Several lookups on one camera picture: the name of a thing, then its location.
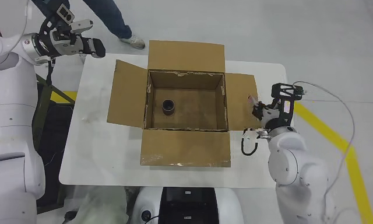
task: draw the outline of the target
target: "white table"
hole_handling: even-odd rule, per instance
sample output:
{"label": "white table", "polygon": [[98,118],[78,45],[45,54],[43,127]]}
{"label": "white table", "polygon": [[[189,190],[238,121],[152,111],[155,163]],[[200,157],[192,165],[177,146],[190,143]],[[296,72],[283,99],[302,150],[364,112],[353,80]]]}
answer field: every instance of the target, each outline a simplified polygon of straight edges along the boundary
{"label": "white table", "polygon": [[[141,166],[142,130],[106,122],[115,60],[147,67],[145,55],[87,57],[72,116],[59,180],[62,184],[101,186],[175,186],[273,188],[268,144],[252,156],[241,153],[242,132],[231,131],[231,167]],[[286,83],[280,64],[226,61],[226,72],[253,74],[258,96],[270,103],[274,83]]]}

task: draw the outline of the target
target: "cardboard flap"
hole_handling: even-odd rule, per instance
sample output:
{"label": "cardboard flap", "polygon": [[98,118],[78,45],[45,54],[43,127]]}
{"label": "cardboard flap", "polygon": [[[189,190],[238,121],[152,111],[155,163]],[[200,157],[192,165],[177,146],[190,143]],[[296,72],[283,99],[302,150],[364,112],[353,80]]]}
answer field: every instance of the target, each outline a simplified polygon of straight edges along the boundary
{"label": "cardboard flap", "polygon": [[149,41],[148,69],[225,72],[224,45]]}
{"label": "cardboard flap", "polygon": [[144,130],[142,166],[230,167],[229,132]]}
{"label": "cardboard flap", "polygon": [[117,60],[107,122],[142,127],[147,69]]}
{"label": "cardboard flap", "polygon": [[260,128],[261,124],[252,112],[248,96],[258,98],[253,75],[226,73],[228,128],[242,131],[245,128]]}

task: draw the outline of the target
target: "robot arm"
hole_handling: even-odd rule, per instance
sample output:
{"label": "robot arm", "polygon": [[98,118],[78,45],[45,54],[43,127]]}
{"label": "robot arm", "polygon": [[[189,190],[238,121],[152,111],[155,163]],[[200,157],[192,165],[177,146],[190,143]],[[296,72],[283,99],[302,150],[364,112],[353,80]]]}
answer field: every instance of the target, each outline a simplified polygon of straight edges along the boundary
{"label": "robot arm", "polygon": [[[34,65],[49,64],[47,80],[51,83],[56,57],[79,53],[105,56],[100,40],[81,36],[92,27],[92,21],[72,22],[73,14],[63,4],[48,1],[48,6],[55,12],[39,33],[25,34],[19,42],[19,35],[0,37],[1,224],[35,224],[36,199],[44,195],[44,165],[34,149],[31,129],[37,105]],[[58,19],[59,25],[51,23],[51,17]]]}
{"label": "robot arm", "polygon": [[329,179],[324,161],[308,153],[304,138],[290,125],[294,101],[302,95],[301,86],[278,83],[272,86],[272,104],[249,99],[263,127],[258,137],[268,140],[269,172],[276,182],[283,222],[321,224],[332,218],[335,207],[326,195]]}

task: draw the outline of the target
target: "yellow tape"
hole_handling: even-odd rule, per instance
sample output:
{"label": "yellow tape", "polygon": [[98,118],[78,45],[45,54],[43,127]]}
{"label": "yellow tape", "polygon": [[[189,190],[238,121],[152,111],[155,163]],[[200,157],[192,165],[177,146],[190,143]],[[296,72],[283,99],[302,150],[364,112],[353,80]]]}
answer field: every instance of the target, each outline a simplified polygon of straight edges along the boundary
{"label": "yellow tape", "polygon": [[[334,146],[336,146],[340,151],[345,152],[349,143],[337,132],[329,128],[317,116],[307,110],[302,104],[295,103],[294,112],[315,128],[328,141],[334,144]],[[361,219],[363,222],[373,224],[373,214],[368,193],[365,189],[363,176],[361,175],[357,155],[353,146],[350,148],[349,154],[346,157],[346,167],[349,172],[352,189],[354,191]]]}
{"label": "yellow tape", "polygon": [[[77,91],[64,91],[64,94],[69,96],[71,99],[76,100]],[[51,100],[55,101],[56,103],[70,103],[55,92],[52,92]]]}

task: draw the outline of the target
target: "gray floor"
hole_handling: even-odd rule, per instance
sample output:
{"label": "gray floor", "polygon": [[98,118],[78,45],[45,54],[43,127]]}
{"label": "gray floor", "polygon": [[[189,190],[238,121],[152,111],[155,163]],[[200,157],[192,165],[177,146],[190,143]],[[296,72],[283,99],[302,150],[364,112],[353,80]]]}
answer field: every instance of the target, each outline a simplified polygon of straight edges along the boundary
{"label": "gray floor", "polygon": [[[77,20],[94,26],[85,36],[102,39],[108,53],[147,54],[113,36],[81,0],[70,0]],[[127,24],[146,41],[181,40],[219,43],[226,59],[283,64],[289,82],[304,80],[322,85],[348,102],[357,124],[354,146],[365,187],[373,204],[373,0],[115,0]],[[24,0],[0,0],[0,30],[4,36],[20,31]],[[37,32],[43,18],[35,10],[27,32]],[[37,68],[46,74],[44,67]],[[78,57],[59,58],[54,85],[76,91],[82,73]],[[351,135],[348,113],[334,98],[307,87],[302,104],[346,139]],[[304,120],[295,126],[311,152],[328,162],[335,173],[340,152]],[[237,190],[245,221],[281,223],[273,190]],[[356,207],[346,170],[333,190],[338,208]],[[38,223],[61,223],[55,211]],[[359,223],[346,213],[339,223]]]}

